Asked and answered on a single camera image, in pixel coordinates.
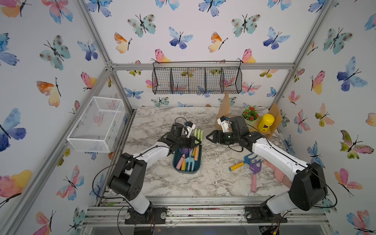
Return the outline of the purple rake pink handle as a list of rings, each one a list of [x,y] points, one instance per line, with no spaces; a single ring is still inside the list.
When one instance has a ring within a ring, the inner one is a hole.
[[[252,160],[250,164],[250,169],[253,172],[252,176],[252,184],[251,184],[251,192],[257,192],[257,174],[262,169],[262,161],[261,160]]]
[[[178,163],[175,167],[177,170],[181,170],[183,159],[186,159],[189,156],[189,152],[190,152],[190,150],[188,148],[182,148],[182,149],[179,150],[180,158],[179,158],[179,161],[178,161]]]

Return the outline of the teal plastic storage box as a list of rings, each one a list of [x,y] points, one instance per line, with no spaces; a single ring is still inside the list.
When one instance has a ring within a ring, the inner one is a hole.
[[[172,166],[179,173],[195,174],[201,167],[202,145],[194,149],[180,148],[173,156]]]

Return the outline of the light blue fork white handle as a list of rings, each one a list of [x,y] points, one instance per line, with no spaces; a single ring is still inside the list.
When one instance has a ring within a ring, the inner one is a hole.
[[[193,172],[194,171],[194,165],[195,165],[195,160],[192,157],[187,157],[186,158],[186,171]]]

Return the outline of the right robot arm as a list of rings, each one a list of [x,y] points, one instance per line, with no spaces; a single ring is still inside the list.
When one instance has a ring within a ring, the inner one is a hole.
[[[262,203],[261,207],[265,212],[274,215],[293,209],[309,211],[326,197],[329,187],[321,165],[309,164],[286,153],[270,143],[258,130],[251,132],[241,116],[221,117],[218,123],[222,129],[208,134],[207,140],[226,146],[238,144],[263,157],[292,181],[289,191],[270,197]]]

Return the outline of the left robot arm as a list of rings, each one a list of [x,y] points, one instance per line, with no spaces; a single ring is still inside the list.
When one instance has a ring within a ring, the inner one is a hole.
[[[179,149],[199,146],[201,141],[192,133],[195,128],[190,121],[176,122],[152,147],[136,154],[123,153],[108,180],[109,189],[125,199],[135,212],[149,212],[151,202],[142,193],[146,170]]]

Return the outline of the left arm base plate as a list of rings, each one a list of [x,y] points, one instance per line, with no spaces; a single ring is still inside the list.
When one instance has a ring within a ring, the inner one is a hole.
[[[164,207],[150,206],[144,214],[136,212],[133,208],[127,210],[125,224],[165,224],[167,209]]]

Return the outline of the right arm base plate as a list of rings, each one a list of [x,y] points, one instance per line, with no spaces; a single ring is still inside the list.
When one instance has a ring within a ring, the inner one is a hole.
[[[273,214],[267,207],[245,207],[247,223],[287,223],[287,219],[280,214]]]

